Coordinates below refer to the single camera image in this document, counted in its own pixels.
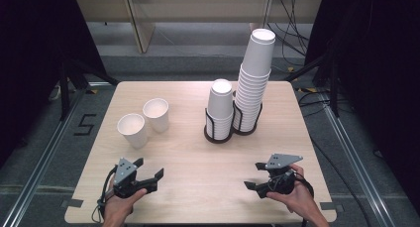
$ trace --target stack of paper cups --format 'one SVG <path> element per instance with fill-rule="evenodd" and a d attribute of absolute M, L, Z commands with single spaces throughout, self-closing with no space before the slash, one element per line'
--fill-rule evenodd
<path fill-rule="evenodd" d="M 217 79 L 210 89 L 206 114 L 206 133 L 214 140 L 229 137 L 234 116 L 232 84 L 226 79 Z"/>
<path fill-rule="evenodd" d="M 235 97 L 234 128 L 240 132 L 254 129 L 260 115 L 263 93 L 271 72 L 275 34 L 266 29 L 252 32 L 245 52 Z"/>

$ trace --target human hand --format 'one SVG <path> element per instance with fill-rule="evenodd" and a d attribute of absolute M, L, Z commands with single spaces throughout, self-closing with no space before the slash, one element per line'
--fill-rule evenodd
<path fill-rule="evenodd" d="M 298 173 L 296 178 L 304 177 L 302 167 L 298 165 L 290 165 L 290 167 Z M 284 203 L 290 213 L 296 212 L 317 227 L 329 226 L 308 188 L 298 180 L 294 182 L 294 189 L 291 193 L 280 194 L 271 191 L 266 194 L 266 197 Z"/>
<path fill-rule="evenodd" d="M 108 189 L 112 190 L 114 183 L 114 177 L 109 181 Z M 106 196 L 105 202 L 105 214 L 103 227 L 119 227 L 124 225 L 124 221 L 127 216 L 133 212 L 133 205 L 141 199 L 148 191 L 143 188 L 138 190 L 132 196 L 128 198 L 120 198 L 114 195 L 111 191 L 111 197 Z"/>

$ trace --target metal rail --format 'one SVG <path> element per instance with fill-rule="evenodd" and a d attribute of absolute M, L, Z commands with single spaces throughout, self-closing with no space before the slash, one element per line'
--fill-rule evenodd
<path fill-rule="evenodd" d="M 32 198 L 34 197 L 35 192 L 37 191 L 37 187 L 40 184 L 41 179 L 43 178 L 47 168 L 51 163 L 51 160 L 53 159 L 55 151 L 64 135 L 71 116 L 73 115 L 74 110 L 79 104 L 84 93 L 84 89 L 76 91 L 67 116 L 63 120 L 59 121 L 54 133 L 52 134 L 52 138 L 50 139 L 46 149 L 44 150 L 40 160 L 37 163 L 37 166 L 34 168 L 34 171 L 23 187 L 18 199 L 16 200 L 5 222 L 3 223 L 3 227 L 19 226 L 19 223 L 21 222 L 29 204 L 31 203 Z"/>
<path fill-rule="evenodd" d="M 321 100 L 329 99 L 327 95 L 323 93 L 320 93 L 319 96 Z M 336 117 L 336 115 L 330 107 L 327 107 L 324 110 L 327 114 L 328 119 L 331 122 L 331 125 L 334 128 L 334 131 L 342 145 L 342 148 L 350 164 L 352 165 L 353 171 L 355 172 L 356 177 L 358 178 L 359 183 L 361 184 L 362 190 L 364 191 L 367 200 L 370 204 L 370 207 L 373 210 L 373 213 L 376 216 L 380 226 L 395 226 L 395 223 L 393 222 L 392 217 L 389 213 L 388 207 L 386 206 L 385 202 L 383 201 L 382 197 L 380 196 L 376 187 L 374 186 L 373 181 L 371 180 L 364 164 L 362 163 L 358 152 L 353 146 L 352 141 L 347 135 L 346 129 L 341 123 L 340 118 Z"/>

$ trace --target gray plastic part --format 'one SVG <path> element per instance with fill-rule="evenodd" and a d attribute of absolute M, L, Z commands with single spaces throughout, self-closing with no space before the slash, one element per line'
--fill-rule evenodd
<path fill-rule="evenodd" d="M 272 154 L 265 165 L 267 170 L 281 169 L 293 163 L 303 160 L 301 156 Z"/>
<path fill-rule="evenodd" d="M 128 160 L 121 158 L 118 163 L 117 171 L 115 171 L 114 184 L 120 183 L 123 179 L 133 173 L 138 167 Z"/>

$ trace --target cable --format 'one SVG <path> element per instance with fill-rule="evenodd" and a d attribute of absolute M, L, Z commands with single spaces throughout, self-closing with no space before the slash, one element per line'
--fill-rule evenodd
<path fill-rule="evenodd" d="M 294 15 L 294 5 L 295 5 L 295 0 L 291 0 L 291 14 L 289 14 L 289 12 L 288 12 L 288 10 L 287 10 L 286 6 L 284 5 L 283 0 L 280 0 L 280 2 L 281 2 L 281 5 L 282 5 L 282 6 L 283 6 L 283 8 L 284 8 L 284 11 L 285 11 L 285 12 L 286 12 L 286 14 L 287 14 L 287 18 L 288 18 L 288 20 L 289 20 L 289 24 L 288 24 L 288 26 L 287 26 L 287 29 L 286 29 L 286 34 L 284 35 L 284 38 L 285 38 L 285 36 L 287 35 L 288 28 L 289 28 L 289 27 L 291 27 L 291 28 L 294 30 L 294 32 L 296 33 L 297 38 L 298 38 L 298 42 L 299 42 L 300 46 L 302 47 L 302 49 L 303 49 L 303 48 L 305 48 L 305 49 L 307 50 L 306 45 L 303 43 L 302 36 L 300 35 L 299 31 L 297 30 L 297 26 L 296 26 L 296 17 L 295 17 L 295 15 Z"/>
<path fill-rule="evenodd" d="M 96 205 L 95 209 L 93 209 L 92 215 L 90 216 L 91 219 L 92 219 L 92 221 L 95 222 L 95 223 L 101 223 L 102 222 L 101 214 L 103 215 L 104 213 L 101 213 L 101 212 L 104 210 L 104 207 L 105 207 L 105 202 L 106 202 L 106 199 L 105 199 L 105 196 L 106 196 L 106 187 L 108 185 L 109 179 L 111 178 L 111 175 L 113 173 L 115 173 L 115 171 L 117 170 L 117 167 L 118 166 L 114 166 L 114 168 L 111 169 L 109 171 L 108 175 L 106 176 L 104 185 L 102 187 L 101 196 L 99 197 L 99 199 L 97 201 L 98 204 Z M 98 212 L 98 220 L 95 220 L 93 218 L 93 215 L 95 214 L 96 211 Z"/>
<path fill-rule="evenodd" d="M 333 164 L 333 162 L 331 161 L 331 159 L 327 156 L 327 154 L 325 154 L 325 152 L 318 146 L 318 144 L 315 142 L 315 140 L 312 138 L 312 136 L 309 136 L 312 143 L 314 144 L 314 146 L 318 149 L 319 152 L 321 152 L 321 154 L 325 157 L 325 159 L 328 161 L 328 163 L 330 163 L 331 167 L 334 169 L 334 171 L 337 173 L 337 175 L 339 176 L 339 178 L 343 181 L 344 185 L 346 186 L 346 188 L 349 190 L 350 194 L 352 195 L 352 197 L 355 199 L 356 203 L 358 204 L 359 208 L 362 211 L 362 214 L 364 215 L 365 221 L 367 222 L 367 226 L 371 226 L 370 221 L 368 220 L 368 214 L 366 213 L 364 207 L 362 206 L 361 202 L 359 201 L 358 197 L 355 195 L 355 193 L 353 192 L 353 190 L 350 188 L 350 185 L 347 183 L 347 181 L 344 179 L 344 177 L 340 174 L 339 170 L 337 169 L 337 167 Z"/>
<path fill-rule="evenodd" d="M 283 29 L 281 29 L 278 25 L 277 25 L 277 23 L 275 23 L 275 26 L 281 31 L 281 32 L 283 32 L 283 33 L 286 33 L 288 36 L 292 36 L 292 37 L 301 37 L 303 40 L 305 40 L 305 41 L 309 41 L 309 39 L 308 38 L 306 38 L 306 37 L 304 37 L 304 36 L 301 36 L 301 35 L 299 35 L 299 34 L 291 34 L 290 32 L 286 32 L 286 31 L 284 31 Z"/>
<path fill-rule="evenodd" d="M 174 43 L 170 38 L 168 38 L 161 30 L 159 30 L 158 28 L 155 28 L 156 31 L 158 31 L 167 41 L 169 41 L 173 46 L 175 46 L 175 50 L 184 54 L 191 54 L 191 55 L 198 55 L 201 57 L 236 57 L 236 56 L 231 56 L 231 55 L 206 55 L 206 54 L 201 54 L 201 53 L 197 53 L 197 52 L 187 52 L 187 51 L 182 51 L 180 49 L 176 48 L 176 43 Z"/>

